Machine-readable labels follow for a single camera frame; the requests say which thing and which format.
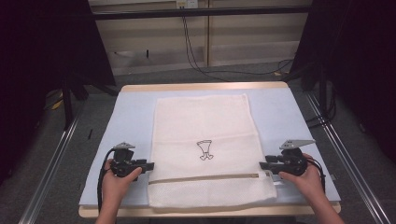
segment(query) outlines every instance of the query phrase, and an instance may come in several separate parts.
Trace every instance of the drawing on white cloth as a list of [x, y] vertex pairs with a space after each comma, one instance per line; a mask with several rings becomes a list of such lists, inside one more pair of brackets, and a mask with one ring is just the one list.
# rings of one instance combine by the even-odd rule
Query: drawing on white cloth
[[204, 153], [203, 156], [201, 156], [201, 160], [206, 160], [206, 158], [212, 160], [213, 159], [213, 155], [209, 154], [209, 148], [210, 148], [210, 144], [212, 144], [212, 140], [203, 140], [200, 142], [197, 142], [198, 147], [201, 148], [202, 152]]

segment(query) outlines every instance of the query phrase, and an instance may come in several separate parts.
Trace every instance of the white fabric bag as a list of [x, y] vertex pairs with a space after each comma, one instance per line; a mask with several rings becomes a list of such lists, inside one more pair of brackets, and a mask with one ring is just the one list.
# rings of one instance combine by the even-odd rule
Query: white fabric bag
[[152, 207], [236, 206], [276, 197], [259, 165], [264, 156], [245, 94], [158, 99], [150, 160]]

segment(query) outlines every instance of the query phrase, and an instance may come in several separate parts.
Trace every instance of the person's arm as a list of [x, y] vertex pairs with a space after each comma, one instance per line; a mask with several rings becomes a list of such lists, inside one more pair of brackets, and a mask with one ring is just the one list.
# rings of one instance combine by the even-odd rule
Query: person's arm
[[122, 198], [128, 191], [132, 181], [142, 173], [142, 168], [139, 167], [123, 178], [117, 177], [109, 170], [110, 162], [111, 160], [108, 160], [105, 166], [105, 169], [108, 171], [103, 178], [102, 209], [99, 213], [99, 217], [96, 219], [96, 224], [116, 222], [117, 212], [119, 211]]
[[318, 169], [308, 163], [308, 167], [301, 176], [291, 175], [285, 172], [279, 172], [280, 177], [292, 182], [297, 189], [304, 195], [309, 205], [315, 212], [320, 224], [338, 224], [344, 223], [343, 219], [338, 216], [334, 208], [327, 199], [320, 182]]

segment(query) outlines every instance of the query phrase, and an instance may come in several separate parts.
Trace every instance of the black horizontal bar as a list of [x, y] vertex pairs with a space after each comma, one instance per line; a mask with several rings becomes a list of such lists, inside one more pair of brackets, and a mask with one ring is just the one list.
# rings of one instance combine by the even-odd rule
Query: black horizontal bar
[[292, 7], [222, 7], [222, 8], [188, 8], [188, 9], [164, 9], [148, 11], [117, 11], [96, 12], [82, 15], [57, 15], [52, 18], [65, 18], [68, 20], [124, 20], [124, 19], [147, 19], [147, 18], [170, 18], [170, 17], [200, 17], [200, 16], [230, 16], [252, 14], [287, 14], [305, 13], [311, 10], [311, 6]]

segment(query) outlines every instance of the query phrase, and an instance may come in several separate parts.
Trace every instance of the person's hand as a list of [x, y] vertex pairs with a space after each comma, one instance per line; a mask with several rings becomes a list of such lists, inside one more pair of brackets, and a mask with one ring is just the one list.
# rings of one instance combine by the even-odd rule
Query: person's hand
[[105, 170], [107, 170], [103, 178], [103, 201], [121, 201], [128, 191], [131, 183], [142, 173], [142, 168], [138, 167], [125, 177], [118, 177], [113, 174], [110, 169], [110, 163], [113, 160], [107, 160]]
[[[304, 156], [308, 160], [312, 159], [311, 156], [305, 153]], [[306, 168], [305, 172], [300, 176], [291, 175], [285, 172], [279, 172], [279, 175], [283, 179], [292, 182], [307, 199], [324, 195], [318, 169], [311, 163], [308, 163], [308, 167]]]

